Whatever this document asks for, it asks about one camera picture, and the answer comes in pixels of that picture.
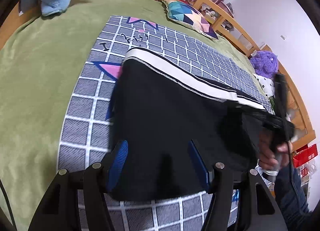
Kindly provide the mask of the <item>dark blue sleeve forearm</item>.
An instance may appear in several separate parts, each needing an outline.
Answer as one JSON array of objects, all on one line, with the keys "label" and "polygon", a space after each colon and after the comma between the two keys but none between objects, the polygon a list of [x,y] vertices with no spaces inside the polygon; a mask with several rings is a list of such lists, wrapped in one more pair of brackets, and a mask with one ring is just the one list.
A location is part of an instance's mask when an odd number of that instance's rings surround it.
[{"label": "dark blue sleeve forearm", "polygon": [[289,173],[289,165],[279,171],[274,185],[275,200],[284,218],[287,230],[306,230],[312,212],[308,209],[297,170],[293,168],[291,175],[296,189],[292,187]]}]

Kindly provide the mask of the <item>person's right hand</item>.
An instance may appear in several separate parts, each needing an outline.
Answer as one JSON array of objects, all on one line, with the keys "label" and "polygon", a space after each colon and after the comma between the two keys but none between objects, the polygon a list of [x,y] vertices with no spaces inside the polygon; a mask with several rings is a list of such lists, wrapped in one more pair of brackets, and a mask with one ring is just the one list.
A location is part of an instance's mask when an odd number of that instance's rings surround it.
[{"label": "person's right hand", "polygon": [[275,166],[280,169],[289,164],[290,155],[292,152],[292,143],[282,143],[277,145],[276,152],[282,154],[282,159],[276,159],[276,155],[270,150],[272,133],[269,130],[263,130],[259,135],[259,166],[264,170],[272,171]]}]

